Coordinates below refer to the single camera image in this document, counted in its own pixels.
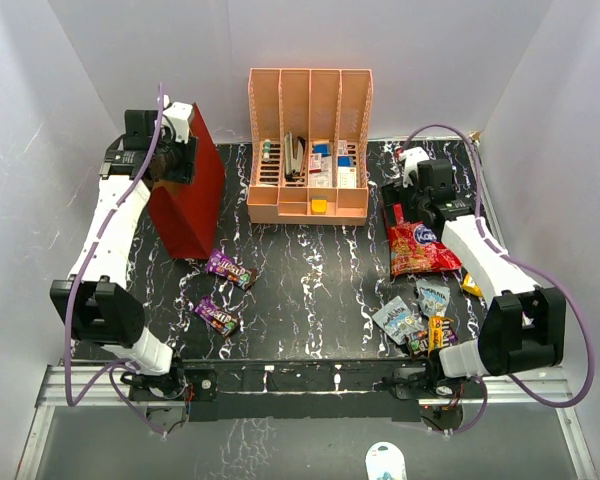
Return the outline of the red chips bag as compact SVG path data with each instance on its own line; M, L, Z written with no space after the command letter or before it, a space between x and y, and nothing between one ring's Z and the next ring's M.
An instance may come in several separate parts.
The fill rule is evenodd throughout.
M459 270L461 261L421 221L408 221L401 204L384 208L393 277Z

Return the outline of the red paper bag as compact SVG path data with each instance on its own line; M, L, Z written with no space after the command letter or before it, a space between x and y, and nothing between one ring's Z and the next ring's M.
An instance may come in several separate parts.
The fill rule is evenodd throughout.
M214 246L225 169L198 106L192 108L189 127L197 139L193 182L159 182L148 210L171 258L206 260Z

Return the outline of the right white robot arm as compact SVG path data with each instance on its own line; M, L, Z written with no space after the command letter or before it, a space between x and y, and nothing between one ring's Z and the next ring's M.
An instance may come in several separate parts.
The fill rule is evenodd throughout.
M456 193L446 159L408 160L402 179L381 189L385 218L422 222L461 262L488 307L479 336L437 349L427 388L446 397L462 378L501 376L551 367L563 359L566 299L506 260L472 201Z

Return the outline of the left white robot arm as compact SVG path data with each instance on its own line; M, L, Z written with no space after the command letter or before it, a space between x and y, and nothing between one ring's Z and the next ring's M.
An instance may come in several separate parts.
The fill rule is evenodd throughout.
M92 343L130 364L162 397L174 399L187 376L172 364L173 351L152 334L143 304L127 288L135 230L159 180L193 180L197 139L151 141L117 138L99 171L99 193L82 251L66 279L53 281L50 298L65 325L65 342Z

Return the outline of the yellow snack pack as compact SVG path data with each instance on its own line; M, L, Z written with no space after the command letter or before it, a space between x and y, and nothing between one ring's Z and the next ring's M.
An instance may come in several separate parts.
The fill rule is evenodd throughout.
M461 284L461 288L464 292L469 293L475 297L482 298L483 293L480 287L475 283L473 277L466 272Z

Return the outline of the light blue snack pouch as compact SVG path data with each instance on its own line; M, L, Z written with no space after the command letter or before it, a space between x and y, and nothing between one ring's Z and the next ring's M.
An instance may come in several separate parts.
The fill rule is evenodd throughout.
M399 296L375 312L372 320L397 345L405 345L409 335L425 329L420 316Z
M420 310L426 317L445 316L451 298L449 287L419 279L416 281L416 292Z

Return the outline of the purple candy pack upper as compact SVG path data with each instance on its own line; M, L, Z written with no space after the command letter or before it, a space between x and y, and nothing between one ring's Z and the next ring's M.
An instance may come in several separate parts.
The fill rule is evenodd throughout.
M222 251L214 249L205 266L205 271L223 277L242 290L248 290L257 280L258 271L255 268L245 268L238 265Z

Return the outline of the yellow eraser block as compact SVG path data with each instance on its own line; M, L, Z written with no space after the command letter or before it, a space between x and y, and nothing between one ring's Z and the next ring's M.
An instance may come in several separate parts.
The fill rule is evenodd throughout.
M325 198L312 198L310 209L312 215L324 215L327 213L328 201Z

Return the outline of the red white paper box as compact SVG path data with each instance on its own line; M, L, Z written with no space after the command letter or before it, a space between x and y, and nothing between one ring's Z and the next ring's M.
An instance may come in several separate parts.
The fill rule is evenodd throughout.
M309 154L309 186L333 186L331 145L328 141L317 141L312 144Z

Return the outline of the grey stapler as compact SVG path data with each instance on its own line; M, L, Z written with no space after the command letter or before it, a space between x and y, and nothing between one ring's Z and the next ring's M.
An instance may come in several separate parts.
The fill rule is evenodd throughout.
M284 176L287 182L293 182L302 173L306 139L287 132L284 136Z

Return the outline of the light blue snack pouch left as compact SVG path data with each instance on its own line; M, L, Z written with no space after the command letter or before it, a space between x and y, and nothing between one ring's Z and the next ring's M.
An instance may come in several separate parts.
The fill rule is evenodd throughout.
M375 312L372 320L397 345L405 345L409 335L425 329L420 316L399 296Z

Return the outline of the yellow candy pack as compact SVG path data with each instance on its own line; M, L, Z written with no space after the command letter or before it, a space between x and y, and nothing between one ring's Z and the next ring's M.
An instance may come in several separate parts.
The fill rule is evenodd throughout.
M457 341L449 318L433 316L428 321L428 352L453 345Z

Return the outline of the peach desk organizer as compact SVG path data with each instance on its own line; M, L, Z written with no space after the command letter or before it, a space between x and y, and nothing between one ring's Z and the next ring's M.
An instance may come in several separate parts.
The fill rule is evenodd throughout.
M368 216L366 153L373 100L369 69L254 68L248 81L253 161L247 208L256 224L362 226ZM284 176L284 136L304 137L302 173ZM331 145L333 186L309 186L314 142ZM337 187L337 157L351 156L357 187ZM328 201L312 215L312 198Z

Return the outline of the brown candy pack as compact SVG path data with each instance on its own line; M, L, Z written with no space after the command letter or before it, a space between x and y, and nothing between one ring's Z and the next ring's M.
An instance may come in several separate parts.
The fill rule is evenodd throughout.
M429 355L429 331L420 330L406 336L406 346L412 359Z

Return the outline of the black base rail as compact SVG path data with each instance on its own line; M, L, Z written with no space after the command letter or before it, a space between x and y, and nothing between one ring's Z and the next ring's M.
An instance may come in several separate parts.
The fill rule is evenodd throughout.
M189 361L163 376L123 374L134 401L183 408L191 422L241 418L389 418L417 422L422 402L469 399L477 386L436 380L426 362L351 360Z

